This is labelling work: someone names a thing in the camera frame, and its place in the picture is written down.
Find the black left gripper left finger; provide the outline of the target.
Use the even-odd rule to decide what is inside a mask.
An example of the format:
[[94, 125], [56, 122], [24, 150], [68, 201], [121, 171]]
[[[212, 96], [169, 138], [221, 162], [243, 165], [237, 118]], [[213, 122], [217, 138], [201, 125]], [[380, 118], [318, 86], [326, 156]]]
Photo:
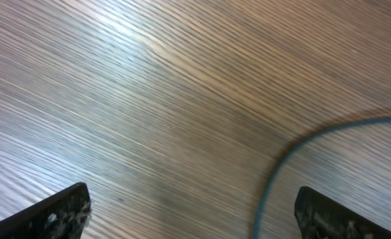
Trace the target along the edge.
[[87, 185], [79, 182], [0, 221], [0, 238], [80, 238], [90, 213]]

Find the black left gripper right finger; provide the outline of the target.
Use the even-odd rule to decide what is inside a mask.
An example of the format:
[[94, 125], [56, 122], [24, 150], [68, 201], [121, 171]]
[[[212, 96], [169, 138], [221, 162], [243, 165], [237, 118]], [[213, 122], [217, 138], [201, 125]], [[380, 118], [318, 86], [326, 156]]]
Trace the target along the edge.
[[302, 239], [391, 239], [391, 231], [306, 186], [299, 189], [294, 216]]

